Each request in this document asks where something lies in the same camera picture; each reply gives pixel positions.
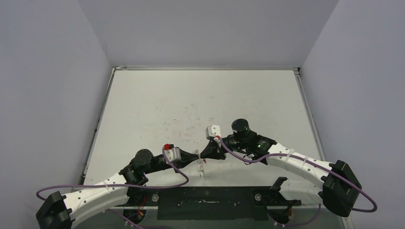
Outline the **large metal keyring plate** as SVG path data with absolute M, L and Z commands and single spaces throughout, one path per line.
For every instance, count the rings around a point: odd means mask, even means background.
M 206 179 L 206 176 L 205 176 L 205 165 L 206 164 L 204 163 L 203 158 L 201 157 L 201 153 L 199 152 L 198 149 L 194 150 L 193 153 L 198 156 L 198 159 L 197 159 L 197 164 L 199 166 L 198 172 L 200 173 L 200 177 L 203 177 L 205 180 Z

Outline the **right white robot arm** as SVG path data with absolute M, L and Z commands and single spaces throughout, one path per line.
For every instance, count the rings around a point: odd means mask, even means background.
M 279 167 L 305 179 L 297 183 L 286 180 L 271 189 L 271 201 L 277 205 L 287 200 L 321 203 L 340 217 L 348 217 L 354 210 L 362 186 L 346 162 L 332 163 L 300 154 L 252 131 L 245 119 L 235 120 L 231 127 L 233 133 L 222 137 L 218 125 L 208 126 L 205 135 L 210 143 L 201 156 L 224 160 L 226 153 L 231 153 L 247 164 Z

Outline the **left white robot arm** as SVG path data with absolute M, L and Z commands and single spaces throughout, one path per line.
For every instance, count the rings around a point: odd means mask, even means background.
M 127 166 L 110 178 L 96 184 L 84 185 L 81 190 L 50 194 L 36 213 L 42 229 L 73 229 L 84 220 L 111 207 L 137 205 L 142 201 L 147 174 L 173 168 L 177 172 L 199 159 L 172 144 L 163 146 L 162 154 L 155 156 L 148 149 L 141 149 Z

